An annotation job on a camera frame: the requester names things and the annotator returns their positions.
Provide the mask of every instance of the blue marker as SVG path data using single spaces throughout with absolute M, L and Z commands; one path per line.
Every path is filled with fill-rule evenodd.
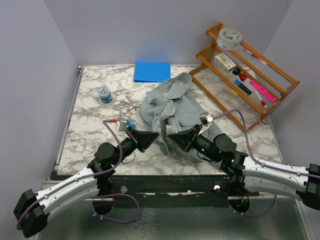
M 245 85 L 243 85 L 238 79 L 234 80 L 235 85 L 237 85 L 239 88 L 241 88 L 246 94 L 250 95 L 252 94 L 252 91 L 250 91 Z

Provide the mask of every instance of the small blue object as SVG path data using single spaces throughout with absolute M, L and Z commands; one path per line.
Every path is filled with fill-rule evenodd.
M 136 61 L 133 81 L 135 83 L 163 83 L 171 78 L 169 63 Z
M 239 86 L 239 85 L 241 84 L 241 82 L 240 82 L 238 79 L 234 80 L 234 83 L 235 83 L 237 86 Z
M 108 104 L 112 101 L 112 96 L 109 88 L 103 87 L 98 91 L 99 97 L 104 104 Z
M 133 128 L 133 129 L 136 129 L 136 124 L 135 122 L 130 118 L 126 121 L 126 127 L 129 128 Z

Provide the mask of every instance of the white box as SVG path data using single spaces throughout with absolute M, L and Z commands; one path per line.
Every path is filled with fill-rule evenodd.
M 231 72 L 237 66 L 225 53 L 214 56 L 214 61 L 225 73 Z

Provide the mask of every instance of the red marker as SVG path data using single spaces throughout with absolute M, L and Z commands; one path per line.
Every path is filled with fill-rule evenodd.
M 265 61 L 263 61 L 260 57 L 254 55 L 251 51 L 249 51 L 248 49 L 246 49 L 245 47 L 242 48 L 243 51 L 245 51 L 246 53 L 250 54 L 252 57 L 254 57 L 255 59 L 259 60 L 260 62 L 262 62 L 264 65 L 268 65 L 268 63 L 266 63 Z
M 260 100 L 260 102 L 261 102 L 261 105 L 262 105 L 264 108 L 266 108 L 266 107 L 267 107 L 267 104 L 266 104 L 265 101 L 262 100 L 262 98 L 261 98 L 260 94 L 258 93 L 257 89 L 254 89 L 254 92 L 255 92 L 255 94 L 258 96 L 258 98 L 259 98 L 259 100 Z

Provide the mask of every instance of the small jar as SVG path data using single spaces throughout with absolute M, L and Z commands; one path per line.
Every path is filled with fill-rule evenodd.
M 99 97 L 104 104 L 108 104 L 112 101 L 112 96 L 109 88 L 103 87 L 98 91 Z

